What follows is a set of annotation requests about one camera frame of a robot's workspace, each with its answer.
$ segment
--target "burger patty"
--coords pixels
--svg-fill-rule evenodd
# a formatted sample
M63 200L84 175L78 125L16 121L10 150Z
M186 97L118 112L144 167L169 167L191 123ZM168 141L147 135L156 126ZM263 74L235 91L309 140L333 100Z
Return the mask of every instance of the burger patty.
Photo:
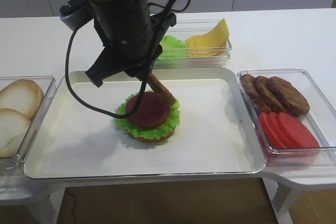
M254 105L261 111L269 113L272 109L263 101L261 96L258 94L253 86L253 80L255 77L250 74L245 74L240 78L241 86L243 87L245 93L251 98Z
M267 80L267 87L290 113L306 115L309 112L307 99L289 81L272 77Z
M285 107L279 102L279 100L272 94L267 87L268 78L264 76L258 76L253 80L253 87L259 93L263 101L277 113L287 112Z

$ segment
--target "bread slice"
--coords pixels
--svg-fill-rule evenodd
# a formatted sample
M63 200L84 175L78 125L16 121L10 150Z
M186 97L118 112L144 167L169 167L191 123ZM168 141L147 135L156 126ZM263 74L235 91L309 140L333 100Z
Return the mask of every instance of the bread slice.
M43 96L42 89L34 81L14 81L0 91L0 109L16 110L32 120Z
M15 155L29 126L30 120L20 112L0 109L0 157Z

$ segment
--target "black wire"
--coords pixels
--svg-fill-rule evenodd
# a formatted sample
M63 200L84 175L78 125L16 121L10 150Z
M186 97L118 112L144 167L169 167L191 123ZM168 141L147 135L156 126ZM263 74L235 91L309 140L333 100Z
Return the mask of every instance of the black wire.
M74 194L72 194L71 192L69 192L69 190L67 190L68 194L70 194L71 196L73 196L73 199L75 200L75 204L72 208L72 217L73 217L73 224L76 224L76 217L75 217L75 209L76 209L76 206L77 206L77 200L76 200L76 196Z
M181 9L181 10L175 10L175 9L170 9L170 10L173 11L173 12L176 12L176 13L182 13L182 12L184 12L185 10L188 9L188 7L189 7L189 5L190 5L190 2L191 2L191 0L188 0L187 3L186 3L186 5L185 5L185 6L183 7L183 9ZM160 8L164 8L163 5L159 5L159 4L157 4L157 3L149 2L149 3L148 3L148 7L151 7L151 6L157 6L157 7L160 7Z
M142 78L142 82L141 82L141 86L140 86L140 91L139 91L139 94L138 94L138 98L136 100L136 103L133 107L133 109L129 112L129 113L126 113L124 115L119 115L119 114L115 114L115 113L112 113L110 111L107 111L107 110L103 110L103 109L100 109L100 108L97 108L95 106L92 106L90 105L89 103L86 103L84 100L82 100L81 98L79 98L79 96L74 92L74 90L72 89L72 86L70 84L70 80L69 80L69 58L70 58L70 52L71 52L71 47L72 47L72 42L74 41L74 38L75 38L75 35L77 33L77 31L79 30L79 28L82 26L81 24L78 25L72 32L72 35L70 37L70 40L69 40L69 44L68 44L68 49L67 49L67 54L66 54L66 58L65 58L65 82L66 82L66 85L68 87L68 90L69 92L71 93L71 95L79 102L81 103L83 106L91 109L91 110L94 110L96 112L99 112L99 113L102 113L102 114L105 114L105 115L109 115L113 118L118 118L118 119L125 119L131 115L133 115L139 108L140 104L141 104L141 101L142 101L142 98L143 98L143 95L144 95L144 91L145 91L145 88L146 88L146 85L147 85L147 80L148 80L148 75L150 73L150 69L151 69L151 58L152 58L152 55L154 53L154 46L155 46L155 43L158 39L158 36L159 36L159 32L161 30L161 27L163 25L163 22L168 14L168 12L171 10L173 4L176 2L176 0L168 0L166 6L164 7L164 9L162 10L161 12L161 16L160 16L160 19L159 21L157 22L157 24L155 25L155 29L153 31L153 36L152 36L152 39L151 39L151 42L150 42L150 45L149 45L149 51L148 51L148 56L147 56L147 59L146 59L146 62L145 62L145 66L144 66L144 76Z

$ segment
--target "yellow cheese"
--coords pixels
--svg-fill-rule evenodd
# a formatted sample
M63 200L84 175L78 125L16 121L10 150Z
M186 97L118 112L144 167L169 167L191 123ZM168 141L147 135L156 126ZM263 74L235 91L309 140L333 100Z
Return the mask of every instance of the yellow cheese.
M191 49L190 56L206 57L222 54L222 51L214 51L214 47L226 47L226 42L230 36L225 19L222 19L217 26L204 35L190 37L186 44Z

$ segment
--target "white tray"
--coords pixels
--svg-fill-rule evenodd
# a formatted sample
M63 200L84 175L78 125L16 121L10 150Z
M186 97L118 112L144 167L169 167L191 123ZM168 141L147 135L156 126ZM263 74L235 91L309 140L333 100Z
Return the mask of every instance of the white tray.
M30 178L156 174L256 173L265 166L236 76L225 68L160 69L154 74L178 98L181 124L168 140L142 143L113 118L79 104L61 82L24 164ZM124 73L96 88L84 72L70 75L85 101L114 111L139 90Z

